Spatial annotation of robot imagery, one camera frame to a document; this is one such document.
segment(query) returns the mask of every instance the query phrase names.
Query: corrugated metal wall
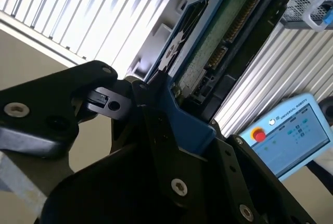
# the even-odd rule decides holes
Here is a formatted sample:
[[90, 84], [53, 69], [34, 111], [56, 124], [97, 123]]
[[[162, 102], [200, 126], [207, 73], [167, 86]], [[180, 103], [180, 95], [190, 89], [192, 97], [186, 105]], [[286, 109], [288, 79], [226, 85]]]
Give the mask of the corrugated metal wall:
[[301, 92], [333, 95], [333, 30], [275, 29], [216, 116], [221, 131], [238, 133], [282, 98]]
[[0, 0], [0, 10], [123, 77], [168, 1]]

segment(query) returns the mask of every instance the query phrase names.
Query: touchscreen display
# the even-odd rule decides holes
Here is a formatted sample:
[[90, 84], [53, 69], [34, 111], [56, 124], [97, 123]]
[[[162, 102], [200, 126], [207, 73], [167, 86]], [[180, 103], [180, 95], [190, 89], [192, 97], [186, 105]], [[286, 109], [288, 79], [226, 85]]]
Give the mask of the touchscreen display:
[[279, 178], [328, 142], [328, 136], [307, 104], [252, 148]]

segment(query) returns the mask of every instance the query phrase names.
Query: green circuit board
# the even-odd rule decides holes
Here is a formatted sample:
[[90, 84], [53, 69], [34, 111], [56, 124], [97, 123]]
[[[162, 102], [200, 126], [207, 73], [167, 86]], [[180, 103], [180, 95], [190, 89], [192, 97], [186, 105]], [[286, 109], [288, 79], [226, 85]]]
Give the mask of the green circuit board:
[[223, 0], [190, 56], [191, 61], [175, 83], [173, 91], [178, 94], [179, 103], [200, 87], [207, 69], [217, 67], [228, 50], [227, 44], [221, 46], [221, 42], [226, 40], [232, 43], [258, 2], [259, 0]]

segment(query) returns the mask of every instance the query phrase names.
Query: blue robot part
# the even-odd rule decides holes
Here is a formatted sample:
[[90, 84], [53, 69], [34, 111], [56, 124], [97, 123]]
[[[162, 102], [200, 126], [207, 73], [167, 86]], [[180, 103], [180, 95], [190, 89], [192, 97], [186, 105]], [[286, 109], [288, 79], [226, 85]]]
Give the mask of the blue robot part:
[[333, 22], [333, 9], [330, 9], [323, 18], [324, 23], [331, 24]]
[[[151, 69], [151, 73], [147, 76], [147, 80], [149, 80], [152, 77], [154, 71], [158, 69], [159, 62], [161, 61], [171, 41], [174, 39], [175, 32], [181, 26], [182, 19], [186, 15], [186, 11], [189, 6], [200, 1], [202, 0], [190, 0], [188, 2], [182, 17], [174, 28], [175, 30], [170, 35], [157, 62]], [[186, 61], [188, 60], [199, 39], [209, 25], [222, 1], [223, 0], [209, 0], [208, 6], [203, 12], [201, 18], [199, 19], [197, 25], [193, 29], [183, 48], [181, 49], [181, 53], [179, 54], [176, 63], [173, 65], [172, 70], [169, 72], [166, 86], [163, 88], [159, 100], [159, 107], [162, 109], [167, 109], [165, 111], [168, 115], [178, 145], [186, 151], [198, 155], [201, 155], [208, 144], [215, 138], [216, 131], [207, 123], [181, 110], [174, 98], [173, 93], [171, 92], [171, 86], [177, 77], [176, 75], [186, 66]]]

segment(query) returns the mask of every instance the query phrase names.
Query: red emergency stop button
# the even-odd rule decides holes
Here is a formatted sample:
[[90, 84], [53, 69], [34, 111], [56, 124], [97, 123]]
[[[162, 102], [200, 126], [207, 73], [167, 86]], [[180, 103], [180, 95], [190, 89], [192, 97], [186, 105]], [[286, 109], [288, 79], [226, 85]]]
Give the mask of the red emergency stop button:
[[263, 142], [266, 138], [266, 134], [263, 129], [256, 129], [252, 136], [257, 142]]

